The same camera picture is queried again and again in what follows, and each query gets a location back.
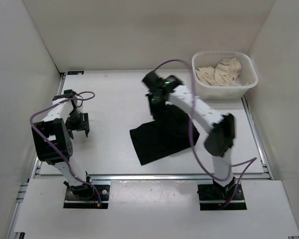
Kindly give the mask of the black trousers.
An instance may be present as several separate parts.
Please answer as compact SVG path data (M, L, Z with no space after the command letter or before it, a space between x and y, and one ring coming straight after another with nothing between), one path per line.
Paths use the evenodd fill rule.
M146 165L190 148L189 115L175 105L166 105L158 119L130 130L140 164Z

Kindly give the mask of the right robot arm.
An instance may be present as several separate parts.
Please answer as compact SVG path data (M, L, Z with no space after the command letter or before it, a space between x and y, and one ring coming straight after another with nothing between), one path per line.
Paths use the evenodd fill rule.
M222 114L198 99L176 76L161 78L155 71L147 73L142 82L148 88L147 98L150 113L159 126L169 133L175 133L179 122L171 107L187 114L185 124L189 126L190 146L193 142L193 121L207 133L204 148L211 155L214 173L213 190L219 199L227 198L235 186L235 177L231 166L232 147L235 139L235 118L232 114Z

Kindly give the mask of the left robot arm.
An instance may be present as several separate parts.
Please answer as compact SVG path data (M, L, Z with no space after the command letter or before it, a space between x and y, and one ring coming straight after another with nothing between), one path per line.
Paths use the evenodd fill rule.
M86 136L90 131L83 101L80 93L65 90L53 97L52 106L32 115L30 125L38 159L63 174L64 184L73 195L88 200L96 194L92 180L88 172L71 159L73 131L83 131Z

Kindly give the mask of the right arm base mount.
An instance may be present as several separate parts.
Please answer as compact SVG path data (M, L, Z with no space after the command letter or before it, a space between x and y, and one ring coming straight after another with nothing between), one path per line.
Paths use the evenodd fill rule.
M247 210L242 185L238 184L235 195L233 186L230 191L222 196L214 190L212 184L198 184L197 194L201 211L218 211L218 210Z

